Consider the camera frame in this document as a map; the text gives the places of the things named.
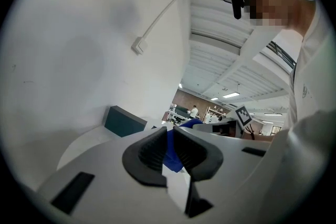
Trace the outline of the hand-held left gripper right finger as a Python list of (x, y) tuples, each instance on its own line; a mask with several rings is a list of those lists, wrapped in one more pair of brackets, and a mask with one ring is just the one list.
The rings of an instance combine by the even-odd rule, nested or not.
[(190, 177), (185, 202), (187, 223), (244, 223), (254, 210), (248, 177), (269, 145), (201, 132), (186, 127), (173, 130), (174, 151)]

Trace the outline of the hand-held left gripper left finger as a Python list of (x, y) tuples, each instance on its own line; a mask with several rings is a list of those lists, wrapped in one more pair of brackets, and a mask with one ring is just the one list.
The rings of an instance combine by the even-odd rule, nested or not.
[(52, 174), (38, 194), (52, 201), (79, 173), (94, 175), (69, 215), (78, 223), (184, 223), (187, 215), (167, 188), (140, 184), (124, 169), (123, 152), (131, 144), (158, 132), (147, 130), (96, 145)]

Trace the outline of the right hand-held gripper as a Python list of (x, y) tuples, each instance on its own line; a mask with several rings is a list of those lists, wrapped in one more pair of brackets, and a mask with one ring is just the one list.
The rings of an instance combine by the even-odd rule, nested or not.
[[(236, 120), (235, 136), (242, 136), (245, 127), (251, 123), (251, 116), (244, 105), (241, 105), (226, 114), (229, 119)], [(221, 136), (233, 136), (233, 122), (219, 122), (214, 124), (195, 124), (193, 129), (213, 133)]]

